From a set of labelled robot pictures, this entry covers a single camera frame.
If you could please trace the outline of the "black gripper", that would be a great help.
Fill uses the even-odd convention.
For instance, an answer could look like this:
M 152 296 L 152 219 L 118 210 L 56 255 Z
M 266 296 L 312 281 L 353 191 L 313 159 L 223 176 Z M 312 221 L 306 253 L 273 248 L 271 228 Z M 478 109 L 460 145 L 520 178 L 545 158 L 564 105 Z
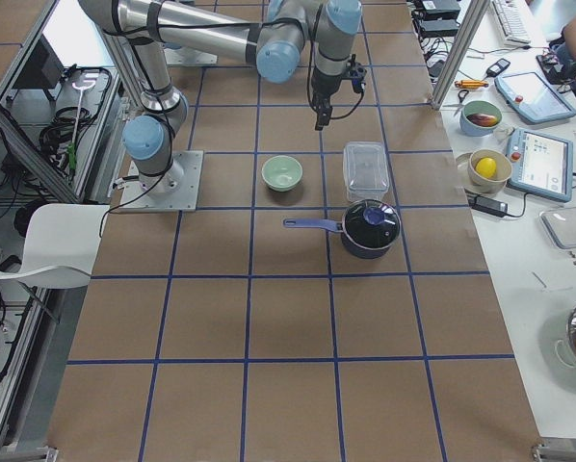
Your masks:
M 317 56 L 313 76 L 311 77 L 311 88 L 313 90 L 312 108 L 316 113 L 316 131 L 322 131 L 329 125 L 332 113 L 330 98 L 339 91 L 344 81 L 349 81 L 353 92 L 359 95 L 357 102 L 349 109 L 349 114 L 352 114 L 358 108 L 365 94 L 364 80 L 367 74 L 366 68 L 355 60 L 355 54 L 351 54 L 346 61 L 339 62 L 341 70 L 335 75 L 323 70 L 322 58 L 322 55 Z

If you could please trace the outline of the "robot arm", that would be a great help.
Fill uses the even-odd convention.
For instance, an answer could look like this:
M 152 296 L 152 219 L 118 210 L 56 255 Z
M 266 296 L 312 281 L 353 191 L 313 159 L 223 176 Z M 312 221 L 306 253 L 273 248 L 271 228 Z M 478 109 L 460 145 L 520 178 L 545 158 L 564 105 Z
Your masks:
M 358 1 L 272 1 L 263 22 L 176 1 L 83 1 L 80 6 L 103 33 L 125 39 L 131 51 L 144 111 L 125 125 L 122 139 L 151 195 L 172 191 L 184 176 L 171 148 L 188 102 L 169 76 L 167 45 L 239 60 L 274 84 L 292 77 L 308 46 L 307 100 L 318 131 L 337 118 L 331 98 L 343 82 L 364 93 L 366 71 L 352 52 L 362 17 Z

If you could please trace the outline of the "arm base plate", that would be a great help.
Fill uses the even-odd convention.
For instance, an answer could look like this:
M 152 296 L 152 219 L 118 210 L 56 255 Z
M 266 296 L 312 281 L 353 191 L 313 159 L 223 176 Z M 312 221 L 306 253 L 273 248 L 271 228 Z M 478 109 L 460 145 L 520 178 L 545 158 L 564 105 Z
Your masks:
M 204 152 L 202 150 L 174 151 L 172 167 L 151 192 L 154 181 L 143 177 L 127 182 L 121 194 L 122 209 L 140 213 L 196 210 L 198 189 L 202 173 Z

